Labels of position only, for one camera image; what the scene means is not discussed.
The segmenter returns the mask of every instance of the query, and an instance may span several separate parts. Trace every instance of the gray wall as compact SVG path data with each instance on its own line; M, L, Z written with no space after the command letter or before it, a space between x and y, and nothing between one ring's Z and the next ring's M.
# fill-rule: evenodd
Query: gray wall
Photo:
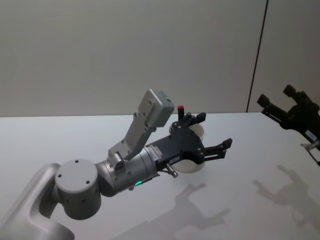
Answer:
M260 93L286 103L287 82L320 99L318 2L269 2L250 111ZM2 0L0 117L131 114L148 88L191 112L245 112L265 6Z

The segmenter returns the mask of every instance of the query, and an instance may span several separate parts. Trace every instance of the white table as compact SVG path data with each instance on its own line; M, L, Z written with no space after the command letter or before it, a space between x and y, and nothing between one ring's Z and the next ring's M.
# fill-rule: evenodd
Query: white table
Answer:
M176 119L171 116L149 142L166 136ZM41 166L104 160L131 121L128 115L0 118L0 214ZM103 197L90 219L70 219L61 205L51 219L71 229L76 240L320 238L320 168L300 146L307 140L260 113L208 114L202 125L205 146L233 139L225 159Z

